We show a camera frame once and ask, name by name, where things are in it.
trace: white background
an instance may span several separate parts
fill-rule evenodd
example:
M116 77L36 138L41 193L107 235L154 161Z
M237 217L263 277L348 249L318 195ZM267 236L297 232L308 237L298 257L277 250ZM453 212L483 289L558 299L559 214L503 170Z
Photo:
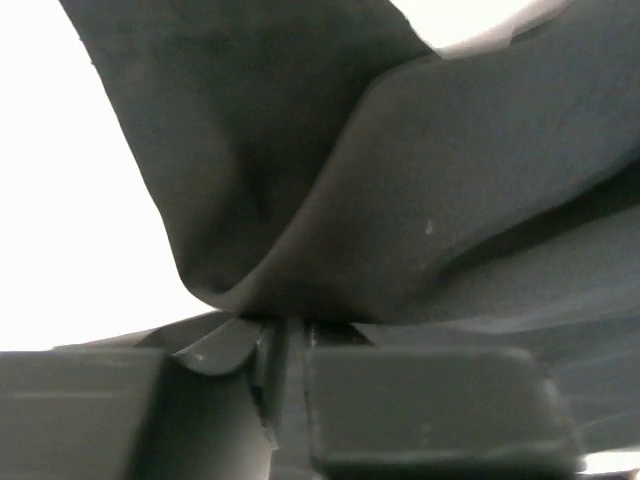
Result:
M531 1L396 3L442 47ZM180 284L160 217L56 0L0 2L0 59L0 351L207 311Z

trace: dark plastic block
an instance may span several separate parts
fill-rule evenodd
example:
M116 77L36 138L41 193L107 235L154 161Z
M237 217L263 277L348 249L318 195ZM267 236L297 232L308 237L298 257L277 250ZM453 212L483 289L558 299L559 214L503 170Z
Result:
M553 383L515 349L311 349L311 460L325 478L569 479Z
M130 478L165 367L160 350L0 354L0 478Z

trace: dark gray fabric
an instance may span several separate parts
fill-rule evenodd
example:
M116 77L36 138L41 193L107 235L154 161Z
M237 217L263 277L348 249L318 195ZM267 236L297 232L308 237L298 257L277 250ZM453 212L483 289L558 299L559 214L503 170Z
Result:
M382 345L525 346L590 449L636 438L637 0L457 61L386 0L61 3L196 296ZM277 479L309 475L291 385Z

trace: white wall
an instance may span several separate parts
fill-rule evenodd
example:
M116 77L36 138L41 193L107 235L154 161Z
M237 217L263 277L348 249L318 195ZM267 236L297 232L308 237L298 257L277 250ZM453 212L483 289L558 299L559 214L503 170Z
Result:
M396 3L442 47L531 1ZM208 310L178 280L160 217L55 0L0 2L0 59L0 351L104 338Z

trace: gray plastic part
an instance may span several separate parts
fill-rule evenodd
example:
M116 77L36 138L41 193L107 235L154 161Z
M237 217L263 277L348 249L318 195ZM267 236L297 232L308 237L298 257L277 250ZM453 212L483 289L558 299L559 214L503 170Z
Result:
M279 448L289 346L295 322L296 320L271 319L258 342L255 356L253 392L265 435L274 450Z
M249 360L263 329L261 321L232 317L173 358L202 375L227 375Z
M314 468L336 479L571 479L580 448L523 350L311 349Z
M133 480L266 480L272 446L248 372L206 377L174 365Z
M213 311L151 330L127 333L87 343L62 345L56 349L140 347L161 348L166 353L172 354L187 348L234 317L233 313Z
M311 348L322 346L373 346L373 342L369 338L357 327L348 323L335 325L308 323L305 327L305 340L307 346Z
M0 479L130 479L159 350L0 355Z

